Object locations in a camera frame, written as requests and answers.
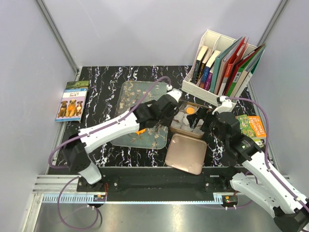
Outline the rose gold cookie tin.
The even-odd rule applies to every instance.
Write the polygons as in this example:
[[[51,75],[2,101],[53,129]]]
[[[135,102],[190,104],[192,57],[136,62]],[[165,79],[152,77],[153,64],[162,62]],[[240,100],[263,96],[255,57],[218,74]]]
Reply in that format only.
[[[193,107],[196,109],[196,112],[192,115],[186,113],[188,107]],[[201,139],[204,135],[204,132],[201,130],[201,126],[204,123],[200,119],[196,124],[193,124],[195,116],[200,109],[208,109],[205,106],[195,104],[192,102],[180,100],[179,101],[179,111],[177,115],[173,118],[170,125],[170,130],[173,133],[179,133],[196,139]]]

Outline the metal tongs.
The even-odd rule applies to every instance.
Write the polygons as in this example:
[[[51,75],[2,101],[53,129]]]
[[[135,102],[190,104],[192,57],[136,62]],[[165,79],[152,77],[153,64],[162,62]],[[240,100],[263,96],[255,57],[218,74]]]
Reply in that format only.
[[[154,131],[155,133],[157,133],[162,127],[169,127],[170,124],[168,124],[167,122],[165,121],[160,121],[158,122],[155,127],[154,127]]]

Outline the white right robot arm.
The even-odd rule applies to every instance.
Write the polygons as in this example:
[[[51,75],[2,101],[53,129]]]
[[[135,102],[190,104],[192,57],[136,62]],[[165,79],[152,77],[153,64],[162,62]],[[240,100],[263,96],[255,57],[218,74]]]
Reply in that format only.
[[[265,157],[253,139],[243,134],[232,112],[199,109],[189,115],[191,128],[202,120],[201,131],[213,133],[225,145],[229,157],[240,163],[260,182],[258,185],[235,167],[220,175],[223,191],[232,189],[246,195],[266,210],[283,232],[300,232],[309,224],[309,199],[294,188]]]

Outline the rose gold tin lid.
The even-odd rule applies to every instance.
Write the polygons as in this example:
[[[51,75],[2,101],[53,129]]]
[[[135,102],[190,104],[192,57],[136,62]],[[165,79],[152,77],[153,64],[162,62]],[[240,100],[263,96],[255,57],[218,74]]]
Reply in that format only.
[[[206,151],[205,141],[176,133],[170,141],[165,164],[190,174],[199,175],[202,172]]]

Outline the orange treehouse book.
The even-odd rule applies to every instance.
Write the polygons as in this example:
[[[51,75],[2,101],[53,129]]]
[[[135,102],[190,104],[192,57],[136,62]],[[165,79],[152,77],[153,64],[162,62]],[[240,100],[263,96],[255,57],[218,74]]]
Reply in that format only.
[[[259,116],[240,115],[236,116],[240,122],[240,130],[252,139],[266,139],[266,131]]]

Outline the floral blossom serving tray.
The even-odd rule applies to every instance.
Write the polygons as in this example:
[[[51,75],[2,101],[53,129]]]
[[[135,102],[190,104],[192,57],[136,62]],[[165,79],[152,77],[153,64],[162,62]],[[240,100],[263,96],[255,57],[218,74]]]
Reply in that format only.
[[[147,81],[126,81],[122,84],[115,116],[123,114],[125,111],[133,107],[152,86],[153,82]],[[147,94],[147,97],[142,101],[143,103],[158,100],[162,95],[166,94],[166,83],[159,82]],[[125,146],[131,148],[145,148],[145,149],[162,149],[167,144],[168,127],[162,127],[157,133],[155,128],[146,129],[140,135],[136,132],[129,133],[118,137],[111,141],[114,146]]]

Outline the black paperback book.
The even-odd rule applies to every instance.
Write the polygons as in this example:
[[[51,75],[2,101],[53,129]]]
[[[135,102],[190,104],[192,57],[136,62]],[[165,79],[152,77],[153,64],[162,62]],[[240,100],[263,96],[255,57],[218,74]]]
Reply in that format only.
[[[194,72],[193,72],[192,79],[191,79],[191,83],[193,83],[193,84],[197,83],[198,71],[200,69],[201,62],[202,62],[208,48],[209,48],[208,46],[203,45],[201,47],[200,51],[198,52],[196,62],[195,62],[195,66],[194,66]]]

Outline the purple paperback book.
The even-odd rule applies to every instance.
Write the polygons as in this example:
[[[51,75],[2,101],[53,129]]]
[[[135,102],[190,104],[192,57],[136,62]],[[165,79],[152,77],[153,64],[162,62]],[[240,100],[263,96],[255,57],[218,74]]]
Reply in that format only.
[[[209,62],[212,64],[210,71],[208,72],[207,75],[207,79],[206,79],[206,83],[204,85],[204,90],[209,90],[210,89],[210,85],[211,85],[211,79],[212,79],[212,73],[213,73],[213,64],[215,62],[215,59],[217,58],[217,56],[220,55],[220,51],[218,50],[214,50],[214,52],[212,53],[212,56],[209,60]]]

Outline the teal hardcover book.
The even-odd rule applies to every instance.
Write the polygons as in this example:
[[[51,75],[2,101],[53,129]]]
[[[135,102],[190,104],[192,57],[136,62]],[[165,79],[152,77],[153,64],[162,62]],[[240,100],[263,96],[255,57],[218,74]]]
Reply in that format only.
[[[240,37],[239,39],[232,39],[230,37],[221,35],[217,42],[217,49],[220,51],[220,55],[217,56],[214,62],[213,66],[213,74],[212,74],[212,80],[211,80],[211,86],[210,86],[210,92],[213,94],[216,94],[218,91],[218,87],[222,78],[222,72],[224,69],[224,58],[229,53],[229,51],[239,42],[243,37]]]

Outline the large orange round biscuit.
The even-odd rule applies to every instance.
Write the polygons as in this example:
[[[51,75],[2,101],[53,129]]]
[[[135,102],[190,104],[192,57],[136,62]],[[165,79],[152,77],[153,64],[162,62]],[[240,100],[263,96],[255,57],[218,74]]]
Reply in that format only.
[[[186,109],[186,113],[189,114],[189,115],[192,115],[192,114],[194,114],[195,112],[196,112],[196,109],[193,108],[193,107],[188,107],[188,108]]]

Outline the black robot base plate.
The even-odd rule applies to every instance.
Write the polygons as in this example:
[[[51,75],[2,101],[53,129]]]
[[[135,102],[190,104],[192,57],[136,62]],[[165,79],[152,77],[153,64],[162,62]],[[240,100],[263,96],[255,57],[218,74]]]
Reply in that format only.
[[[223,174],[226,167],[206,167],[194,175],[169,167],[104,167],[102,179],[89,184],[80,178],[78,192],[102,193],[109,203],[221,203],[223,195],[233,195]]]

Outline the orange fish shaped cookie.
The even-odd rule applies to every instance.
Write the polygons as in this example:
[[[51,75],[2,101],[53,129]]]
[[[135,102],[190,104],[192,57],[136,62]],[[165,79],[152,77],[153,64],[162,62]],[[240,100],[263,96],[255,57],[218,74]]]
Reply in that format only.
[[[146,131],[146,129],[142,129],[140,131],[137,131],[136,134],[140,135],[141,133],[144,133]]]

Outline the green landscape book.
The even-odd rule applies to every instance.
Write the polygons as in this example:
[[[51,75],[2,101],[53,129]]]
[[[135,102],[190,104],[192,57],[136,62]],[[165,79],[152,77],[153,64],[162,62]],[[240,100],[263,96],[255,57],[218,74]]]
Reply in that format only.
[[[89,81],[73,81],[67,82],[66,89],[88,88]]]

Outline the green hardcover book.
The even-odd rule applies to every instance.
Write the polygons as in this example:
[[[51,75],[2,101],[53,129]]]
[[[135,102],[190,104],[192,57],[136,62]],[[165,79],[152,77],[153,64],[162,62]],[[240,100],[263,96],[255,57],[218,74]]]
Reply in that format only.
[[[233,66],[233,73],[229,77],[224,95],[227,97],[239,97],[251,78],[250,72],[257,65],[266,44],[252,50],[250,47],[244,56]]]

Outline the red hardcover book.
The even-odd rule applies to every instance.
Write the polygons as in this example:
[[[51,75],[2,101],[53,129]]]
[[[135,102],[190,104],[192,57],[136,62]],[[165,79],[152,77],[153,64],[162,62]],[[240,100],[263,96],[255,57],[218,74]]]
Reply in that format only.
[[[226,57],[224,58],[224,69],[222,72],[222,78],[218,87],[218,91],[217,91],[217,95],[218,96],[222,96],[224,91],[225,91],[225,87],[226,84],[232,74],[235,62],[238,61],[243,53],[244,50],[247,46],[247,41],[245,41],[246,37],[242,38],[239,42],[237,42],[237,44],[229,51],[229,53],[226,55]]]

